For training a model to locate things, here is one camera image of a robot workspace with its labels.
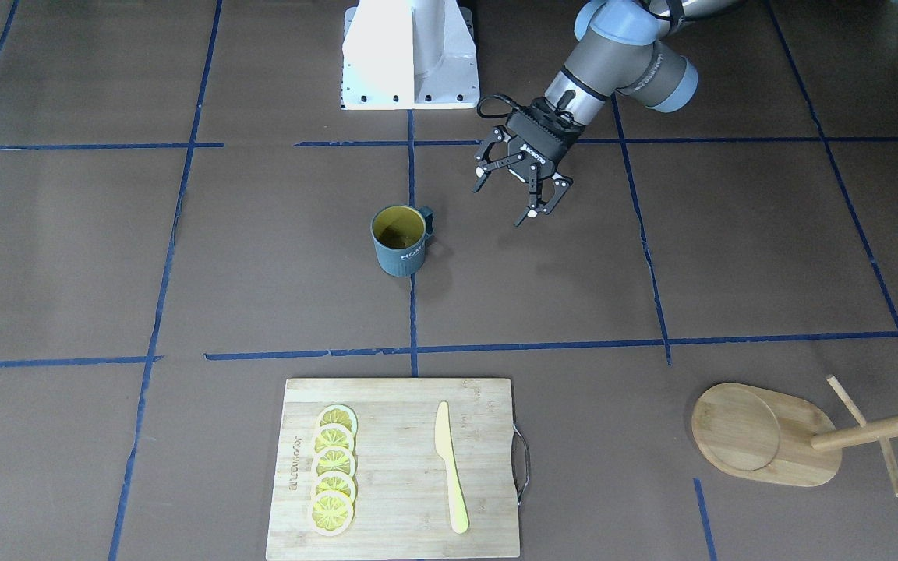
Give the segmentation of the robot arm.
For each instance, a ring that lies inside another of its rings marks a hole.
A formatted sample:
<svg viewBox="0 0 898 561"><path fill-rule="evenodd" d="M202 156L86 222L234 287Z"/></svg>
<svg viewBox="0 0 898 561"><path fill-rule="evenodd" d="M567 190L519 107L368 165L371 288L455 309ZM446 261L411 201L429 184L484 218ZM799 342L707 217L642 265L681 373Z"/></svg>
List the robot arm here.
<svg viewBox="0 0 898 561"><path fill-rule="evenodd" d="M573 182L560 163L605 103L623 96L660 113L687 105L698 71L664 38L737 8L737 1L589 1L577 15L577 46L544 95L526 105L493 95L509 110L479 143L473 192L508 171L526 185L524 219L552 213Z"/></svg>

